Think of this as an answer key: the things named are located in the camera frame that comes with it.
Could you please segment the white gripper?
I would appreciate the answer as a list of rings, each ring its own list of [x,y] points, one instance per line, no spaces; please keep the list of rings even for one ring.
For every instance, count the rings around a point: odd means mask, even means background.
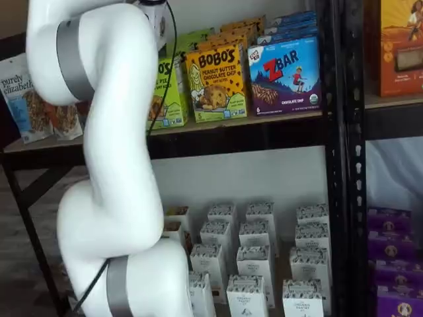
[[[140,9],[149,19],[153,27],[157,49],[160,51],[166,44],[165,28],[166,22],[163,16],[167,1],[166,0],[142,0]]]

